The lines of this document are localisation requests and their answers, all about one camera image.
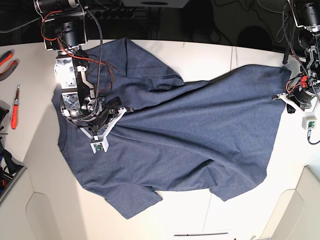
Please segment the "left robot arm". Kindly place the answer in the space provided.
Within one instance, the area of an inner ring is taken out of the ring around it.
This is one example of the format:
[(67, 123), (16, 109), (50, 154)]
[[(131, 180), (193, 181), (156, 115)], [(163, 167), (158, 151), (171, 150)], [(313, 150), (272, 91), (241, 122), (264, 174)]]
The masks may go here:
[[(299, 63), (300, 73), (290, 79), (285, 87), (286, 97), (293, 105), (287, 105), (287, 112), (293, 114), (312, 107), (314, 98), (320, 99), (320, 2), (318, 0), (287, 0), (282, 13), (282, 31), (287, 42), (282, 63), (292, 55)], [(296, 53), (293, 44), (294, 33), (288, 36), (285, 18), (291, 17), (293, 28), (301, 29), (298, 43), (304, 56)]]

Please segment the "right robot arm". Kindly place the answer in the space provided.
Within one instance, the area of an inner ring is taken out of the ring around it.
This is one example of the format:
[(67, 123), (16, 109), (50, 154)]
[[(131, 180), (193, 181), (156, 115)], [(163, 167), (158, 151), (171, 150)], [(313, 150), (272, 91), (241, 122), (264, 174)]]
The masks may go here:
[(35, 0), (41, 16), (40, 33), (46, 50), (57, 52), (54, 75), (61, 87), (61, 115), (78, 128), (96, 134), (117, 111), (100, 94), (100, 77), (106, 69), (113, 80), (116, 67), (103, 60), (103, 45), (96, 55), (82, 46), (87, 43), (86, 18), (98, 22), (79, 0)]

